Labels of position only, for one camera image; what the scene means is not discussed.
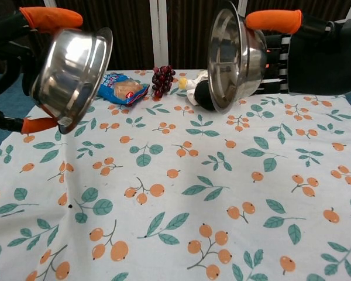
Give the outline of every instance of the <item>white tablecloth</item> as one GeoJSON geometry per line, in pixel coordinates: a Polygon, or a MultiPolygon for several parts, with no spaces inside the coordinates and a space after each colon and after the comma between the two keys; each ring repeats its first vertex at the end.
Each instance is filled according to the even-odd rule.
{"type": "Polygon", "coordinates": [[[344,96],[257,95],[220,115],[176,86],[2,143],[0,280],[351,279],[344,96]]]}

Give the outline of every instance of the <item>grapes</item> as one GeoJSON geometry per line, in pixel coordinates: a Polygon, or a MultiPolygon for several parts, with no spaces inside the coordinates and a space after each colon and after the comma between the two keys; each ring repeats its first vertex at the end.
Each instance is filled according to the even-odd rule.
{"type": "Polygon", "coordinates": [[[153,68],[152,89],[155,97],[161,98],[165,92],[170,91],[175,74],[176,72],[171,65],[161,66],[160,68],[155,66],[153,68]]]}
{"type": "Polygon", "coordinates": [[[167,66],[162,66],[162,67],[160,68],[160,71],[161,71],[162,73],[166,73],[166,72],[168,72],[168,70],[169,70],[169,68],[168,68],[167,66]]]}

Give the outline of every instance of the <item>snack package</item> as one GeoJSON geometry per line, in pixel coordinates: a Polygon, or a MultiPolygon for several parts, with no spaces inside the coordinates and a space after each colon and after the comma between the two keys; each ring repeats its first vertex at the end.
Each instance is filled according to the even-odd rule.
{"type": "Polygon", "coordinates": [[[148,84],[139,84],[123,74],[104,75],[98,95],[114,104],[132,104],[148,93],[148,84]]]}

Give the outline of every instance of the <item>blue floor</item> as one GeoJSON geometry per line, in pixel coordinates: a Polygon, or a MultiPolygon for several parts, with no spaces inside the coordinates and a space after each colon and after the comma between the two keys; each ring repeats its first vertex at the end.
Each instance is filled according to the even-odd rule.
{"type": "MultiPolygon", "coordinates": [[[[35,105],[31,98],[23,94],[21,82],[22,77],[5,93],[0,95],[0,111],[6,116],[24,118],[35,105]]],[[[346,99],[351,104],[351,93],[346,96],[346,99]]],[[[10,132],[0,129],[0,144],[9,134],[10,132]]]]}

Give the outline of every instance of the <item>metal bowl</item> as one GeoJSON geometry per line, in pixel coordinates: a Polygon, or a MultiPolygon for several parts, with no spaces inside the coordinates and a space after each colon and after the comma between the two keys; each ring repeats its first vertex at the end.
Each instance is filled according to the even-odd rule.
{"type": "Polygon", "coordinates": [[[252,95],[264,77],[265,66],[264,34],[248,29],[233,3],[221,3],[208,50],[209,91],[216,110],[226,113],[236,100],[252,95]]]}
{"type": "Polygon", "coordinates": [[[63,134],[72,131],[92,103],[112,52],[112,31],[96,34],[74,29],[58,33],[30,96],[57,120],[63,134]]]}

